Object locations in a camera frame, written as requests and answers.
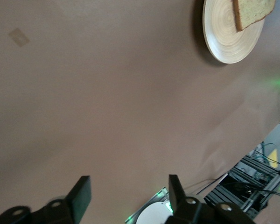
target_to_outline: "round beige plate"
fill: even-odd
[[[237,32],[232,0],[204,1],[204,38],[211,54],[223,63],[244,59],[256,45],[264,22],[263,19]]]

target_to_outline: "bread slice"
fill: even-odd
[[[275,2],[276,0],[233,0],[237,31],[264,19],[273,11]]]

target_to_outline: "yellow object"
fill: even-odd
[[[278,153],[277,153],[277,149],[274,149],[271,154],[269,154],[269,156],[267,157],[269,162],[270,162],[270,166],[277,168],[278,167]]]

